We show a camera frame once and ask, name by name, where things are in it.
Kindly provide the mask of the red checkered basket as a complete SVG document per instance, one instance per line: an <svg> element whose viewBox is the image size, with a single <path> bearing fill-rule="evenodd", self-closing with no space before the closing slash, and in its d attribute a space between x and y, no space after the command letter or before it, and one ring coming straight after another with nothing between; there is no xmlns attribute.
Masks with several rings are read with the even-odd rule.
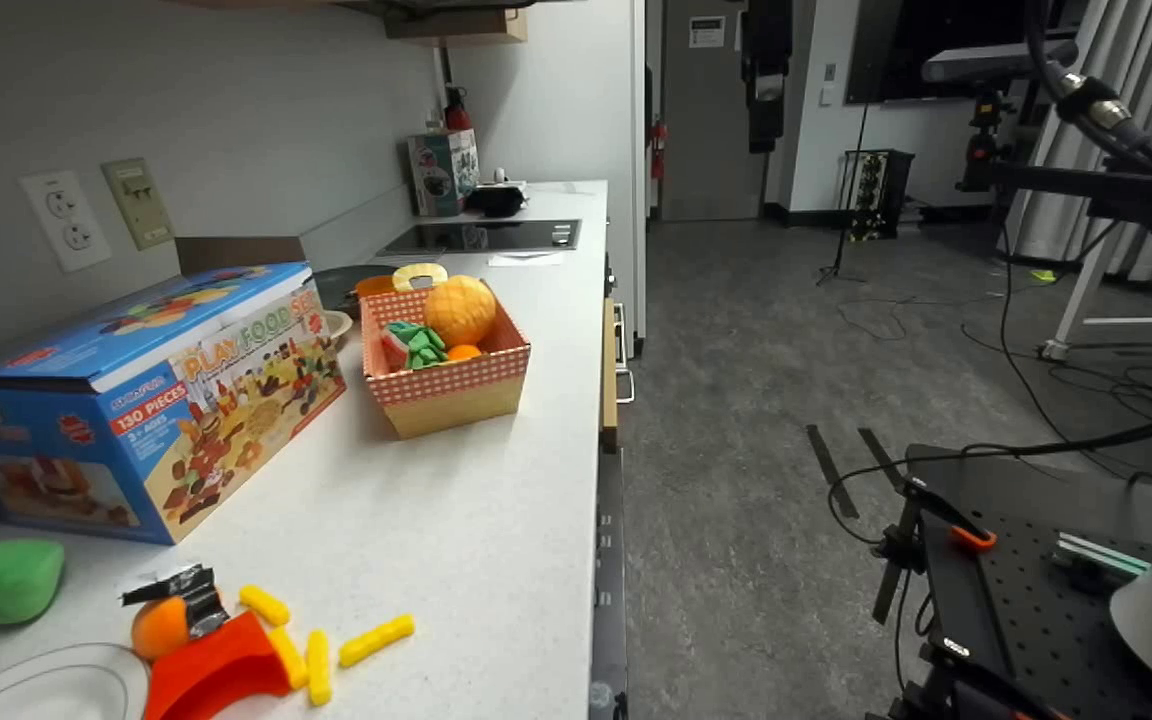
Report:
<svg viewBox="0 0 1152 720"><path fill-rule="evenodd" d="M532 345L506 312L495 312L472 360L440 366L392 366L383 335L397 319L423 317L421 291L383 291L359 299L363 387L399 437L427 437L456 423L510 416L518 407Z"/></svg>

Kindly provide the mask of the orange pineapple plush toy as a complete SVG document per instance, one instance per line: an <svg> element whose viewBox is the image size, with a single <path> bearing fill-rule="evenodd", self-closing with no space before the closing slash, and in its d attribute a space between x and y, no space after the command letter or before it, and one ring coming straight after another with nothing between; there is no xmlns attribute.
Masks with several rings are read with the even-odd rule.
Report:
<svg viewBox="0 0 1152 720"><path fill-rule="evenodd" d="M480 351L498 317L495 291L480 276L452 276L421 291L415 319L392 319L388 335L406 366L434 366Z"/></svg>

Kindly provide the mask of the yellow toy fry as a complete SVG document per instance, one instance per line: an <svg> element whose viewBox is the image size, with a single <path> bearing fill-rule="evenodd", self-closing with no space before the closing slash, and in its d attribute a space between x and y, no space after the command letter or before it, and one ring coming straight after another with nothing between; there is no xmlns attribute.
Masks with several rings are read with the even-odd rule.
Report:
<svg viewBox="0 0 1152 720"><path fill-rule="evenodd" d="M291 621L291 609L260 583L239 588L239 609L257 613L266 629L282 629Z"/></svg>
<svg viewBox="0 0 1152 720"><path fill-rule="evenodd" d="M330 702L330 638L318 629L306 633L302 675L306 702Z"/></svg>
<svg viewBox="0 0 1152 720"><path fill-rule="evenodd" d="M359 659L406 638L410 633L415 633L415 615L392 615L392 621L344 638L337 669L357 669Z"/></svg>

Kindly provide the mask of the red fries holder toy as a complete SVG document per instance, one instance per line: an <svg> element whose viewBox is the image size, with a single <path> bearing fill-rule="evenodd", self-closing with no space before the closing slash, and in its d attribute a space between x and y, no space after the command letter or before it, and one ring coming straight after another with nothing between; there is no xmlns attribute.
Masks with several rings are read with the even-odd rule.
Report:
<svg viewBox="0 0 1152 720"><path fill-rule="evenodd" d="M142 720L215 720L250 694L286 694L286 669L257 615L164 654L148 670Z"/></svg>

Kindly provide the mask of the orange toy fruit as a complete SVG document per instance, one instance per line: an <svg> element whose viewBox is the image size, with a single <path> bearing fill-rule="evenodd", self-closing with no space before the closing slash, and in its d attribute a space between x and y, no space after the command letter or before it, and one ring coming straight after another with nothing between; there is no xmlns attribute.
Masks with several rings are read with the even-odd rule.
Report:
<svg viewBox="0 0 1152 720"><path fill-rule="evenodd" d="M132 653L148 663L179 653L189 638L189 602L179 597L142 602L132 621Z"/></svg>

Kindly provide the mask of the green plush toy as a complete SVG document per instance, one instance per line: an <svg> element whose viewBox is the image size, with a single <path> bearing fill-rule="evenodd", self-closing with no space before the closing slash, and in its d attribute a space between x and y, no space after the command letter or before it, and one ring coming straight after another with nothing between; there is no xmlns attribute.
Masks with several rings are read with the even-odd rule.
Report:
<svg viewBox="0 0 1152 720"><path fill-rule="evenodd" d="M58 597L63 547L55 539L0 539L0 629L41 621Z"/></svg>

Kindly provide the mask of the black induction cooktop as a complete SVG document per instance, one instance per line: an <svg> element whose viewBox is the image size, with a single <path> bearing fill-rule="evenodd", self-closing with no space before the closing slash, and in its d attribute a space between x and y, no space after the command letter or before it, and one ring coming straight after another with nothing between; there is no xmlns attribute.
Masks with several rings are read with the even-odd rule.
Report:
<svg viewBox="0 0 1152 720"><path fill-rule="evenodd" d="M578 219L415 223L378 255L571 253L577 245Z"/></svg>

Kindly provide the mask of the blue play food box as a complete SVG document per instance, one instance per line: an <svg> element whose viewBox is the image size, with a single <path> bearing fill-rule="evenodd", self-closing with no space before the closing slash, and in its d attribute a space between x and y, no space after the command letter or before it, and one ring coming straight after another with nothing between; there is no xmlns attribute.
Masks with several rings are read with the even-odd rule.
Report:
<svg viewBox="0 0 1152 720"><path fill-rule="evenodd" d="M306 264L155 282L0 360L0 516L175 542L340 392Z"/></svg>

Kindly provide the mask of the white plate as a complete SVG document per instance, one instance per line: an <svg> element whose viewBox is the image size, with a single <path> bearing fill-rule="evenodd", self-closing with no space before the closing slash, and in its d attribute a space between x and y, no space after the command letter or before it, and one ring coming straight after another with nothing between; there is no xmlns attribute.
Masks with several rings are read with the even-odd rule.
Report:
<svg viewBox="0 0 1152 720"><path fill-rule="evenodd" d="M116 645L71 645L0 669L0 720L142 720L148 669Z"/></svg>

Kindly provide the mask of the beige wall switch plate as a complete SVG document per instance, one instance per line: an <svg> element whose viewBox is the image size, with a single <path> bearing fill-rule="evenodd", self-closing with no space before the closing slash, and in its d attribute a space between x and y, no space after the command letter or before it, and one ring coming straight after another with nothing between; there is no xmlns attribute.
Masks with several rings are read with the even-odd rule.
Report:
<svg viewBox="0 0 1152 720"><path fill-rule="evenodd" d="M155 246L172 238L169 207L140 156L107 158L102 180L136 246Z"/></svg>

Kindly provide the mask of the white wall outlet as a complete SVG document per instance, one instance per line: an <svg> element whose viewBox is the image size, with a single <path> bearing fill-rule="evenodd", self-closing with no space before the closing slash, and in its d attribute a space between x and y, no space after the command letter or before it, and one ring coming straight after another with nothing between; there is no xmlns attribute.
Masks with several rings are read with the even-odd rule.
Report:
<svg viewBox="0 0 1152 720"><path fill-rule="evenodd" d="M63 271L79 271L112 255L91 201L71 167L23 176L21 189Z"/></svg>

